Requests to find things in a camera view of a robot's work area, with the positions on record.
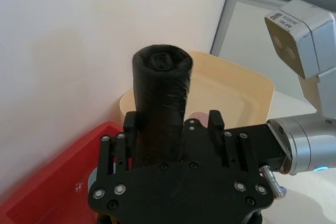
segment metal frame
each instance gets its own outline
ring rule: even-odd
[[[219,56],[237,1],[270,10],[275,10],[286,3],[286,1],[281,0],[226,0],[210,51],[210,53],[214,56]]]

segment black plastic wrap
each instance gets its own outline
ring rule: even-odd
[[[133,57],[139,138],[136,166],[181,159],[192,58],[181,48],[152,45]]]

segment blue light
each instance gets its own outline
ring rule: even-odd
[[[314,171],[318,172],[319,170],[326,170],[326,169],[328,169],[326,166],[322,166],[322,167],[314,169]]]

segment whiteboard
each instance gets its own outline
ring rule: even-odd
[[[227,0],[212,54],[266,75],[275,89],[306,101],[298,76],[277,56],[264,17],[279,0]]]

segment red container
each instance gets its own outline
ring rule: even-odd
[[[103,123],[72,144],[0,206],[0,223],[95,224],[88,177],[97,167],[101,136],[121,131],[116,123]]]

